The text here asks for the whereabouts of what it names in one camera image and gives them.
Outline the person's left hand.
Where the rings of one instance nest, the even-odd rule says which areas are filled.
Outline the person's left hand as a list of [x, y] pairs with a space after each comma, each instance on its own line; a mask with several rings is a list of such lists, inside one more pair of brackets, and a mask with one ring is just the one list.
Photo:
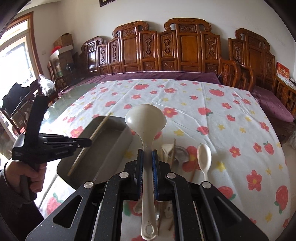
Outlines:
[[43, 189], [46, 169], [47, 163], [41, 164], [36, 171], [24, 162], [9, 161], [4, 168], [4, 172], [8, 184], [16, 193], [21, 193], [20, 182], [22, 176], [30, 179], [30, 190], [34, 193], [38, 193]]

